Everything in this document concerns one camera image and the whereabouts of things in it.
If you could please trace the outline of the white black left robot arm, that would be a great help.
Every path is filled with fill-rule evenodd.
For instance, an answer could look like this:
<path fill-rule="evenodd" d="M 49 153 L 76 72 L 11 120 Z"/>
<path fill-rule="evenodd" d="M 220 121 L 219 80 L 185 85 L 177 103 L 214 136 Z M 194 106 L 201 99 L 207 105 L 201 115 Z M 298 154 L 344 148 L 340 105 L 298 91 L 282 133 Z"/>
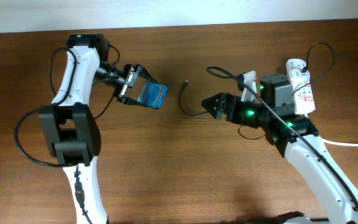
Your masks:
<path fill-rule="evenodd" d="M 72 34 L 67 40 L 67 66 L 51 105 L 40 109 L 47 147 L 70 184 L 77 223 L 108 223 L 99 191 L 97 163 L 101 134 L 89 103 L 94 80 L 114 88 L 113 97 L 125 105 L 148 103 L 126 96 L 139 77 L 157 81 L 141 65 L 117 68 L 108 62 L 111 44 L 101 34 Z"/>

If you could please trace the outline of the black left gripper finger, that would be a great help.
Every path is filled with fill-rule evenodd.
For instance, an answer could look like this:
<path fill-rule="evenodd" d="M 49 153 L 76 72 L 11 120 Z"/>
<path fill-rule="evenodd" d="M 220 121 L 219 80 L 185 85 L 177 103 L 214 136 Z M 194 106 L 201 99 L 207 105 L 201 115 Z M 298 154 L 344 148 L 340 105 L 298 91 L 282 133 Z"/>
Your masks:
<path fill-rule="evenodd" d="M 138 100 L 129 98 L 129 97 L 125 97 L 125 104 L 126 105 L 131 105 L 131 106 L 147 106 L 147 104 L 144 104 Z"/>
<path fill-rule="evenodd" d="M 140 66 L 140 76 L 150 82 L 157 83 L 158 81 L 151 76 L 147 69 L 143 66 Z"/>

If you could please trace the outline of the blue screen Galaxy smartphone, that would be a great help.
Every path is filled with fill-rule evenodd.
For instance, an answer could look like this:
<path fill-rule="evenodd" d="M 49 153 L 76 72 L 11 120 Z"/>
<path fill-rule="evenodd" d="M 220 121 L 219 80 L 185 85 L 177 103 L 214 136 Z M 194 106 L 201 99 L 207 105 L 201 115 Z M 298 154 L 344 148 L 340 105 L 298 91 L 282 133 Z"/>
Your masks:
<path fill-rule="evenodd" d="M 159 110 L 167 94 L 168 86 L 163 83 L 146 81 L 140 91 L 138 102 Z"/>

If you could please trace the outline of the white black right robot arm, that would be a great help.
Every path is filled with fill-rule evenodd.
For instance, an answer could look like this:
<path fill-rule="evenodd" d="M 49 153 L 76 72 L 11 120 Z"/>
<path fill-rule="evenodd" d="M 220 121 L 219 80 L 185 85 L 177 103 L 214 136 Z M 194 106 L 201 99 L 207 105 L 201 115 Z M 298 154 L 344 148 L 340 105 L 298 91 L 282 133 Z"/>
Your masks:
<path fill-rule="evenodd" d="M 218 93 L 201 102 L 215 119 L 262 128 L 274 145 L 305 179 L 326 211 L 331 223 L 358 223 L 358 190 L 336 164 L 318 130 L 305 116 L 295 113 L 292 85 L 284 74 L 272 74 L 260 81 L 258 99 Z"/>

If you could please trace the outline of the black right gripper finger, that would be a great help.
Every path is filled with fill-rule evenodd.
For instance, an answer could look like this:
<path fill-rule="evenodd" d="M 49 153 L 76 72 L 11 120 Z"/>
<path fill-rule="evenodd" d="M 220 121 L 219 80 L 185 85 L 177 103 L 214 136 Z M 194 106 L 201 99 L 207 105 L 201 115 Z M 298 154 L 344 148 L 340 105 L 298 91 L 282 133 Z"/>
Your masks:
<path fill-rule="evenodd" d="M 214 119 L 222 119 L 227 116 L 227 104 L 212 105 L 208 108 L 209 113 Z"/>
<path fill-rule="evenodd" d="M 218 93 L 201 101 L 204 109 L 224 109 L 227 105 L 227 93 Z"/>

